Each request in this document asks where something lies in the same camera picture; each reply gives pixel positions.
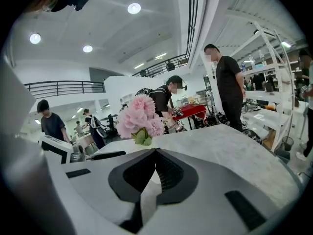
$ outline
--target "pink hydrangea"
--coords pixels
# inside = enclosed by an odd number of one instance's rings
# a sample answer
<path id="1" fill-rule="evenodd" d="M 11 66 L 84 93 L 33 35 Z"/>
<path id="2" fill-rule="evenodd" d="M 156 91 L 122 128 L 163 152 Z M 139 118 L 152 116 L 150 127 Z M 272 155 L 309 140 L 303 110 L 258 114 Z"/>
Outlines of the pink hydrangea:
<path id="1" fill-rule="evenodd" d="M 134 100 L 130 104 L 130 108 L 134 108 L 136 110 L 143 109 L 148 119 L 153 118 L 153 115 L 156 112 L 154 101 L 147 95 L 135 96 Z"/>
<path id="2" fill-rule="evenodd" d="M 132 133 L 136 133 L 140 128 L 151 129 L 152 125 L 148 121 L 147 115 L 143 109 L 134 109 L 133 107 L 125 108 L 118 116 L 116 125 L 121 138 L 131 138 Z"/>
<path id="3" fill-rule="evenodd" d="M 151 123 L 152 128 L 146 130 L 151 137 L 163 135 L 165 128 L 162 117 L 160 118 L 157 115 L 156 118 L 150 119 L 149 122 Z"/>

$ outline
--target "metal rack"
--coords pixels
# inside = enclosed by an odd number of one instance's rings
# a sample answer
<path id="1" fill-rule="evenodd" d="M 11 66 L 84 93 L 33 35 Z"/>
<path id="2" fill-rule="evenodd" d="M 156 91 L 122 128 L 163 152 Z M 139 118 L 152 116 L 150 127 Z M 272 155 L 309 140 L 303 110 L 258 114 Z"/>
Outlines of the metal rack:
<path id="1" fill-rule="evenodd" d="M 270 31 L 267 29 L 263 29 L 257 22 L 254 22 L 254 25 L 258 29 L 258 32 L 255 35 L 253 35 L 251 38 L 249 38 L 245 43 L 243 43 L 239 48 L 237 48 L 230 56 L 232 57 L 234 55 L 238 56 L 238 53 L 240 53 L 244 48 L 249 46 L 254 41 L 259 41 L 260 39 L 262 39 L 265 42 L 265 45 L 261 46 L 261 48 L 268 49 L 268 52 L 272 58 L 273 63 L 263 66 L 261 68 L 247 70 L 243 72 L 243 75 L 247 76 L 247 75 L 258 74 L 258 73 L 266 72 L 266 71 L 274 71 L 276 73 L 279 91 L 273 92 L 273 93 L 268 93 L 265 91 L 249 91 L 249 92 L 246 92 L 246 97 L 257 99 L 257 100 L 264 100 L 264 101 L 279 103 L 281 106 L 283 105 L 284 100 L 289 100 L 291 98 L 291 101 L 292 101 L 291 113 L 290 115 L 286 115 L 283 113 L 283 107 L 278 107 L 277 112 L 266 110 L 266 109 L 261 109 L 255 112 L 247 112 L 245 114 L 242 114 L 242 116 L 244 118 L 249 119 L 250 121 L 254 121 L 255 123 L 261 124 L 263 126 L 265 125 L 276 131 L 274 142 L 271 147 L 271 149 L 274 150 L 277 147 L 277 145 L 280 143 L 283 136 L 285 135 L 285 132 L 287 131 L 289 134 L 290 128 L 291 128 L 292 115 L 293 115 L 293 109 L 294 109 L 294 103 L 293 103 L 294 102 L 294 85 L 293 85 L 293 79 L 291 75 L 291 66 L 290 66 L 287 53 L 282 46 L 282 42 L 276 30 Z M 277 42 L 279 43 L 279 47 L 281 47 L 281 50 L 283 51 L 283 55 L 286 60 L 285 63 L 283 62 L 277 50 L 273 46 L 273 43 L 275 43 L 276 45 Z M 283 92 L 280 68 L 286 69 L 290 77 L 290 82 L 291 82 L 291 87 L 292 87 L 292 91 L 290 93 Z"/>

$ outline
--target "ceiling light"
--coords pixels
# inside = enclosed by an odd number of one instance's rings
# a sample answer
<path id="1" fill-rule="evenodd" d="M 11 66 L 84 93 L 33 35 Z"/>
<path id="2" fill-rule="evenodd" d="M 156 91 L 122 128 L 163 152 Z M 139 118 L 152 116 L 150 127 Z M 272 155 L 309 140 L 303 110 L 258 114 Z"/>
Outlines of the ceiling light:
<path id="1" fill-rule="evenodd" d="M 131 14 L 137 14 L 141 10 L 141 6 L 139 3 L 132 3 L 127 8 L 128 12 Z"/>
<path id="2" fill-rule="evenodd" d="M 134 69 L 137 69 L 137 68 L 139 68 L 139 67 L 141 67 L 141 66 L 143 66 L 144 65 L 144 63 L 142 63 L 142 64 L 140 64 L 140 65 L 137 65 Z"/>
<path id="3" fill-rule="evenodd" d="M 34 45 L 38 44 L 41 40 L 41 36 L 37 33 L 34 33 L 29 38 L 30 42 Z"/>
<path id="4" fill-rule="evenodd" d="M 288 43 L 286 43 L 285 41 L 282 41 L 282 45 L 285 46 L 285 47 L 287 47 L 287 48 L 290 48 L 290 47 L 291 47 L 291 45 L 288 44 Z"/>
<path id="5" fill-rule="evenodd" d="M 86 53 L 92 52 L 92 47 L 90 45 L 86 45 L 83 47 L 83 51 Z"/>
<path id="6" fill-rule="evenodd" d="M 160 59 L 161 57 L 163 57 L 163 56 L 165 56 L 165 55 L 166 55 L 166 53 L 161 54 L 161 55 L 159 55 L 159 56 L 156 56 L 155 59 Z"/>

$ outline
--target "black railing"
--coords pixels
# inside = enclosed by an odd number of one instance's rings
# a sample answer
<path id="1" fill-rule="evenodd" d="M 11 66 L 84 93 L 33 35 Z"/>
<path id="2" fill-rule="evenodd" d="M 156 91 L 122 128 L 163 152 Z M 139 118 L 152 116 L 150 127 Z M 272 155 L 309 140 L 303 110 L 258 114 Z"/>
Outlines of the black railing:
<path id="1" fill-rule="evenodd" d="M 104 93 L 104 84 L 92 81 L 45 81 L 24 84 L 36 99 L 78 93 Z"/>
<path id="2" fill-rule="evenodd" d="M 187 65 L 195 36 L 197 14 L 198 14 L 198 0 L 189 0 L 188 39 L 186 54 L 173 57 L 160 63 L 157 63 L 155 65 L 152 65 L 134 74 L 133 76 L 155 77 L 156 75 L 162 74 L 167 71 L 171 71 L 173 70 L 173 68 L 176 69 L 181 66 Z"/>
<path id="3" fill-rule="evenodd" d="M 167 71 L 172 71 L 176 68 L 185 66 L 187 64 L 188 64 L 187 56 L 186 54 L 183 54 L 177 57 L 167 59 L 158 64 L 152 65 L 132 76 L 155 77 L 159 74 L 163 74 Z"/>
<path id="4" fill-rule="evenodd" d="M 189 0 L 189 25 L 186 55 L 190 57 L 198 14 L 198 0 Z"/>

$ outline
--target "light strip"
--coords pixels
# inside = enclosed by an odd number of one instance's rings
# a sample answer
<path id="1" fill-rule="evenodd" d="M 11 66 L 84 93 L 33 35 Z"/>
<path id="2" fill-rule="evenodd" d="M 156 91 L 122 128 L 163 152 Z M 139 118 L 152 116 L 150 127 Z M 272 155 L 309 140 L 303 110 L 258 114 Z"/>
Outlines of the light strip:
<path id="1" fill-rule="evenodd" d="M 162 56 L 165 56 L 165 55 L 166 55 L 166 53 L 161 54 L 161 55 L 159 55 L 159 56 L 156 56 L 155 59 L 158 59 L 158 58 L 160 58 L 160 57 L 162 57 Z"/>
<path id="2" fill-rule="evenodd" d="M 290 48 L 290 47 L 291 47 L 291 45 L 288 44 L 288 43 L 286 43 L 285 41 L 282 42 L 282 45 L 285 46 L 285 47 L 287 47 L 287 48 Z"/>
<path id="3" fill-rule="evenodd" d="M 136 66 L 134 69 L 137 69 L 137 68 L 139 68 L 139 67 L 141 67 L 141 66 L 143 66 L 143 65 L 144 65 L 144 63 L 142 63 L 142 64 Z"/>

